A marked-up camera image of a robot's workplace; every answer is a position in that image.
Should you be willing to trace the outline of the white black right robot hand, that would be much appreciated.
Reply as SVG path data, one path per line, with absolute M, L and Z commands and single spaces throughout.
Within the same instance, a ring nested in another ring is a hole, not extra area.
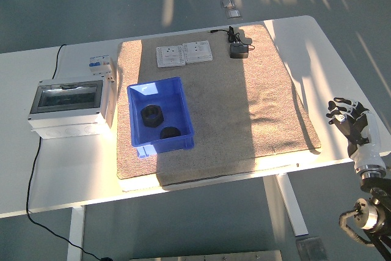
M 386 166 L 380 156 L 381 140 L 375 116 L 361 102 L 335 97 L 328 102 L 329 124 L 348 140 L 347 152 L 356 173 L 384 177 Z

